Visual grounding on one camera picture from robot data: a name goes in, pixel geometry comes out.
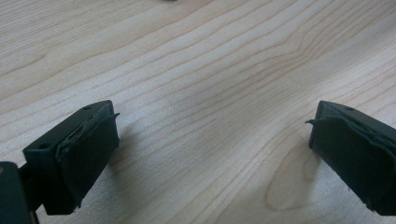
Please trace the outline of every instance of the black plastic object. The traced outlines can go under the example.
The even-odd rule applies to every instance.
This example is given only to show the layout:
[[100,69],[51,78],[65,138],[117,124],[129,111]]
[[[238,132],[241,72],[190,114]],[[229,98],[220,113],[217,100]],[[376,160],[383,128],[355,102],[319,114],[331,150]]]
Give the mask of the black plastic object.
[[36,223],[23,192],[18,166],[0,162],[0,223]]
[[366,206],[396,215],[396,130],[345,105],[320,102],[309,146]]
[[[27,162],[19,170],[0,162],[1,221],[37,223],[41,204],[49,215],[80,206],[119,145],[117,115],[111,101],[87,105],[25,148]],[[13,218],[4,219],[5,213]]]

